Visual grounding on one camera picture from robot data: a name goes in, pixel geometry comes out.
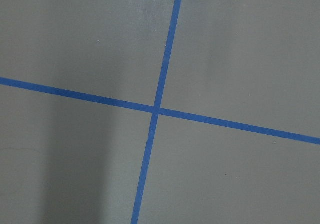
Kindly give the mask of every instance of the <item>horizontal blue line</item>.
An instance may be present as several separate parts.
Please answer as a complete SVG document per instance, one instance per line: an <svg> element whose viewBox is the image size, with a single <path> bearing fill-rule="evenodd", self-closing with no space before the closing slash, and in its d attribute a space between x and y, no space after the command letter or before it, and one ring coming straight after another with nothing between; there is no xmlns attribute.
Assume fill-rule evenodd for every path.
<svg viewBox="0 0 320 224"><path fill-rule="evenodd" d="M320 145L320 138L161 108L160 115Z"/></svg>
<svg viewBox="0 0 320 224"><path fill-rule="evenodd" d="M146 112L146 113L152 113L154 110L153 106L149 106L149 105L143 105L143 104L133 103L133 102L124 101L124 100L117 100L117 99L102 97L98 95L85 94L85 93L76 92L72 90L65 90L65 89L50 87L46 85L39 85L39 84L24 82L20 80L13 80L13 79L8 79L3 77L0 77L0 84L9 86L9 87L14 87L14 88L21 88L21 89L26 89L30 91L40 92L40 93L47 93L47 94L57 95L57 96L66 97L66 98L73 98L73 99L88 101L92 103L100 103L100 104L105 104L105 105L119 107L119 108L127 108L127 109L132 109L132 110Z"/></svg>

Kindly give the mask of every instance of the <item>blue line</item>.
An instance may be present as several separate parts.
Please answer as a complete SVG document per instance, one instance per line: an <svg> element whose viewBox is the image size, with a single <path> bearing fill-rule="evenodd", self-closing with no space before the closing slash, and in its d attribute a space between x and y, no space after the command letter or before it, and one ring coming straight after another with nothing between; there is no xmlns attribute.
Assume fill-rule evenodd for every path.
<svg viewBox="0 0 320 224"><path fill-rule="evenodd" d="M151 153L152 153L152 147L154 145L154 140L155 140L155 135L156 135L159 111L160 111L160 107L161 107L162 98L164 95L171 52L172 52L172 48L174 45L174 39L175 39L175 33L176 33L176 28L177 28L177 23L178 23L181 2L182 2L182 0L174 0L174 4L173 4L169 32L168 32L168 36L166 39L166 45L165 45L165 50L164 50L164 55L163 55L161 72L160 72L158 87L157 87L156 95L155 95L155 99L154 99L154 109L153 109L151 122L150 122L149 135L148 135L148 140L145 145L145 151L144 151L143 160L142 160L141 172L140 172L138 187L137 187L134 206L133 206L131 224L138 224L138 219L139 219L139 214L140 214L140 209L141 209L141 204L142 204L142 198L144 195L147 174L148 174L148 169L149 169L149 163L150 163L150 158L151 158Z"/></svg>
<svg viewBox="0 0 320 224"><path fill-rule="evenodd" d="M127 109L132 109L132 110L146 112L146 113L152 113L154 109L152 106L149 106L149 105L143 105L143 104L133 103L133 102L124 101L124 100L117 100L117 99L102 97L98 95L85 94L81 92L65 90L65 89L50 87L46 85L39 85L39 84L24 82L20 80L13 80L13 79L8 79L3 77L0 77L0 84L9 86L9 87L14 87L14 88L21 88L21 89L26 89L30 91L40 92L40 93L47 93L47 94L57 95L61 97L88 101L92 103L100 103L100 104L105 104L105 105L114 106L114 107L127 108Z"/></svg>
<svg viewBox="0 0 320 224"><path fill-rule="evenodd" d="M160 115L320 145L320 138L161 108Z"/></svg>

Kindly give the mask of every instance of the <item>gray surface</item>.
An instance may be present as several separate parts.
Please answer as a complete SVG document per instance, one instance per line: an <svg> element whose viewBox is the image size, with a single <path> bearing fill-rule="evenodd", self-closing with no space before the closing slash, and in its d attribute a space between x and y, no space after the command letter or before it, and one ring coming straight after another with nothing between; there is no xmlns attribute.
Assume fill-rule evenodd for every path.
<svg viewBox="0 0 320 224"><path fill-rule="evenodd" d="M315 224L317 145L161 116L140 224Z"/></svg>
<svg viewBox="0 0 320 224"><path fill-rule="evenodd" d="M130 223L151 115L0 93L0 223Z"/></svg>
<svg viewBox="0 0 320 224"><path fill-rule="evenodd" d="M152 105L174 0L1 0L0 76Z"/></svg>
<svg viewBox="0 0 320 224"><path fill-rule="evenodd" d="M162 107L319 136L320 0L182 0Z"/></svg>

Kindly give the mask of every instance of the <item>concrete floor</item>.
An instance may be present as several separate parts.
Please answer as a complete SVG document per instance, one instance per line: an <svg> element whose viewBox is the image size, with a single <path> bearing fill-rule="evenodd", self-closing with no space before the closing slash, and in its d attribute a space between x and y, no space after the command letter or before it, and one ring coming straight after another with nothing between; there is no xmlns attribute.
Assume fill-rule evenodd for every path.
<svg viewBox="0 0 320 224"><path fill-rule="evenodd" d="M151 128L174 2L1 0L0 223L318 223L320 0L182 0L159 108L271 134Z"/></svg>

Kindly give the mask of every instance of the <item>vertical blue line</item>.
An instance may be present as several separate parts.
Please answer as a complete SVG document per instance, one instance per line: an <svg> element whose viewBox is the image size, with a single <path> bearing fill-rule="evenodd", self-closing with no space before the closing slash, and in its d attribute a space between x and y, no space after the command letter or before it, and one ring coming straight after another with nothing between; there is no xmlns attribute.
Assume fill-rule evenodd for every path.
<svg viewBox="0 0 320 224"><path fill-rule="evenodd" d="M177 28L177 23L178 23L181 2L182 2L182 0L174 0L173 11L172 11L172 16L171 16L171 21L170 21L170 27L169 27L168 36L166 39L162 67L161 67L158 87L156 90L152 117L151 117L151 121L150 121L149 135L148 135L148 140L146 141L146 145L145 145L142 166L141 166L141 172L140 172L138 187L137 187L137 191L136 191L136 195L135 195L131 224L138 224L138 219L139 219L139 214L140 214L140 209L141 209L141 204L142 204L142 198L144 195L144 190L145 190L145 185L146 185L146 180L147 180L147 174L148 174L148 168L149 168L149 163L150 163L150 158L151 158L152 147L153 147L155 135L156 135L159 111L160 111L160 107L161 107L162 98L164 95L168 67L169 67L171 52L172 52L174 39L175 39L175 33L176 33L176 28Z"/></svg>

